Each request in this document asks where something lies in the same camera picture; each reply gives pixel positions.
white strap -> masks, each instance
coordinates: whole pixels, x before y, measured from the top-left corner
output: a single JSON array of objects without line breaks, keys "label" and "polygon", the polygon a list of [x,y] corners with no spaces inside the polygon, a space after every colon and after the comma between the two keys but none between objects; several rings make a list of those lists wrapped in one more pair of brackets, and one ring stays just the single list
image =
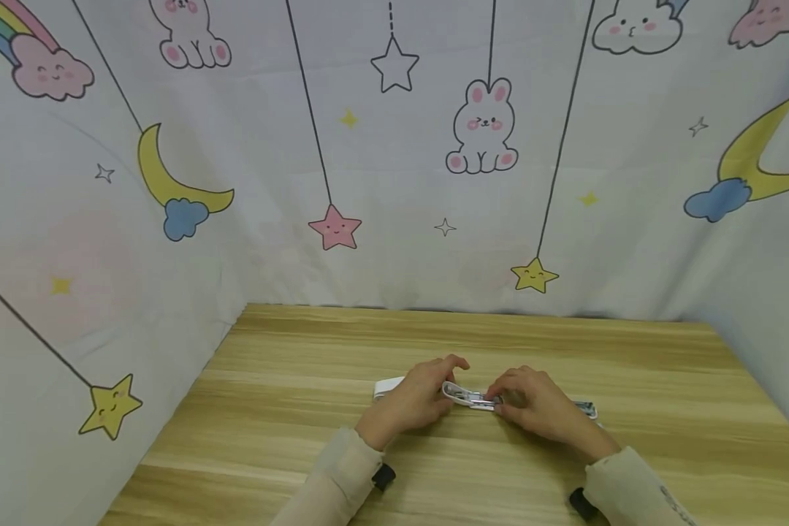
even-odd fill
[{"label": "white strap", "polygon": [[[385,394],[391,392],[395,387],[399,386],[405,376],[398,376],[396,378],[386,378],[374,383],[374,402],[383,398]],[[493,411],[494,405],[501,404],[502,398],[496,397],[494,400],[485,400],[482,394],[478,392],[468,391],[466,388],[458,386],[452,382],[444,382],[442,384],[442,394],[445,397],[453,400],[454,403],[465,405],[467,408],[479,409],[481,411]],[[596,410],[595,405],[586,400],[574,400],[578,409],[581,409],[584,414],[588,415],[590,420],[596,420],[599,417],[599,412]]]},{"label": "white strap", "polygon": [[374,402],[377,402],[377,400],[383,398],[386,393],[392,391],[404,378],[405,376],[398,376],[396,378],[388,378],[387,380],[376,382],[374,384]]}]

hand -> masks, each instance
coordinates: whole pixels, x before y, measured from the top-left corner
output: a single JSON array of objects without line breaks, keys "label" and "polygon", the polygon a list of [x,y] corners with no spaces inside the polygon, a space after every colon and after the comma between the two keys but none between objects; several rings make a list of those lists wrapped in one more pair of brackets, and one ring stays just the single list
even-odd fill
[{"label": "hand", "polygon": [[453,405],[440,389],[444,381],[456,381],[456,367],[470,369],[467,360],[455,354],[412,367],[392,392],[365,411],[355,430],[365,443],[382,451],[396,435],[437,421]]},{"label": "hand", "polygon": [[[523,430],[571,445],[590,462],[620,452],[616,440],[588,419],[544,371],[527,365],[507,370],[488,388],[485,398],[503,393],[505,403],[495,406],[495,412]],[[515,398],[520,403],[510,404]]]}]

person's arm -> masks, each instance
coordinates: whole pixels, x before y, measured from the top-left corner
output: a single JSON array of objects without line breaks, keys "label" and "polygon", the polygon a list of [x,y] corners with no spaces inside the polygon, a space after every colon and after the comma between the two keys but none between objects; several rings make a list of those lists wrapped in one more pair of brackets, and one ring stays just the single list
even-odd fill
[{"label": "person's arm", "polygon": [[515,405],[498,405],[497,414],[523,430],[571,445],[588,461],[584,497],[611,526],[697,526],[640,455],[622,449],[547,373],[525,365],[510,369],[488,388],[485,398],[500,393],[507,393]]},{"label": "person's arm", "polygon": [[403,381],[371,405],[353,430],[343,428],[324,447],[304,486],[272,520],[272,526],[345,526],[371,493],[371,477],[383,450],[398,434],[437,421],[452,401],[439,389],[455,381],[455,367],[470,369],[453,354],[412,367]]}]

outlined star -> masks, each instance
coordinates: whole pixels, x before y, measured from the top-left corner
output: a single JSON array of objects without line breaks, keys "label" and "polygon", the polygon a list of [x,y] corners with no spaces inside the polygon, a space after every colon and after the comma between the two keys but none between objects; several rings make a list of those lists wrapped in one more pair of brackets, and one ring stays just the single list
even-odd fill
[{"label": "outlined star", "polygon": [[134,375],[127,375],[111,389],[99,386],[91,387],[94,412],[91,412],[88,420],[85,420],[79,434],[99,430],[101,427],[105,430],[108,438],[117,439],[120,434],[120,426],[123,424],[123,417],[143,405],[141,400],[131,394],[133,377]]},{"label": "outlined star", "polygon": [[324,250],[334,248],[336,245],[345,245],[347,248],[356,248],[354,231],[362,225],[358,219],[343,217],[337,207],[327,207],[327,214],[321,221],[307,223],[310,228],[321,234],[321,247]]},{"label": "outlined star", "polygon": [[599,202],[599,198],[597,198],[592,191],[588,192],[587,195],[584,195],[584,197],[577,197],[576,199],[584,203],[584,208],[595,205]]},{"label": "outlined star", "polygon": [[420,58],[417,55],[404,54],[400,50],[400,44],[395,39],[395,35],[391,35],[385,55],[371,59],[371,65],[380,72],[380,93],[384,94],[395,86],[411,92],[412,78],[409,73]]},{"label": "outlined star", "polygon": [[693,137],[695,137],[702,129],[709,128],[709,127],[710,126],[707,126],[704,123],[704,115],[702,115],[699,118],[697,123],[693,124],[693,126],[690,126],[689,130],[690,130],[690,132],[693,133]]},{"label": "outlined star", "polygon": [[547,282],[559,277],[557,273],[544,270],[539,258],[534,258],[525,267],[512,267],[511,271],[517,275],[515,290],[532,288],[542,294],[547,292]]},{"label": "outlined star", "polygon": [[50,295],[70,293],[70,284],[73,283],[73,278],[57,278],[56,276],[50,276],[50,281],[53,283]]},{"label": "outlined star", "polygon": [[346,107],[345,116],[340,118],[339,121],[344,122],[348,128],[354,129],[354,124],[357,123],[357,118],[354,117],[354,113],[351,112],[350,107]]},{"label": "outlined star", "polygon": [[111,184],[112,173],[114,173],[113,170],[106,170],[100,163],[96,163],[96,175],[94,176],[95,179],[105,179],[108,184]]},{"label": "outlined star", "polygon": [[440,231],[442,231],[444,237],[446,237],[446,234],[448,234],[448,232],[450,232],[452,229],[458,229],[454,226],[450,226],[449,223],[446,222],[446,217],[444,218],[444,221],[442,222],[441,225],[434,226],[433,228],[438,228]]}]

beige sleeve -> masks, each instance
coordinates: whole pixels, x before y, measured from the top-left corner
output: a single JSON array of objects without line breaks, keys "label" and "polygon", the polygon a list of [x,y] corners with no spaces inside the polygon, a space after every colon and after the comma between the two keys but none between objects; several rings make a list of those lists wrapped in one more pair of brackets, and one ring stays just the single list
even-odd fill
[{"label": "beige sleeve", "polygon": [[611,526],[698,526],[632,448],[587,466],[584,496]]},{"label": "beige sleeve", "polygon": [[345,526],[371,493],[371,477],[383,454],[346,427],[319,454],[304,486],[272,520],[272,526]]}]

